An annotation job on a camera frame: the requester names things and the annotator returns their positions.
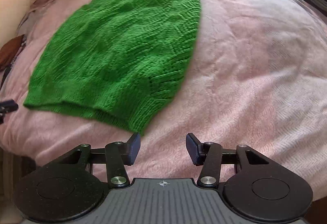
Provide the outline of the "green knitted vest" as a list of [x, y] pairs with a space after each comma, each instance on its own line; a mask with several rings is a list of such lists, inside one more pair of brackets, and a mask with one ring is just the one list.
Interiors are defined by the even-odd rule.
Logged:
[[24, 105], [143, 132], [178, 92], [200, 0], [92, 0], [55, 32]]

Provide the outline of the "brown garment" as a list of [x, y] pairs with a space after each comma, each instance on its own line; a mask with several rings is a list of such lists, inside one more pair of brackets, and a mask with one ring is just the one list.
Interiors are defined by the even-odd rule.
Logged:
[[15, 55], [17, 54], [18, 50], [22, 46], [22, 43], [26, 39], [24, 34], [19, 35], [1, 47], [0, 52], [0, 69], [3, 71], [14, 59]]

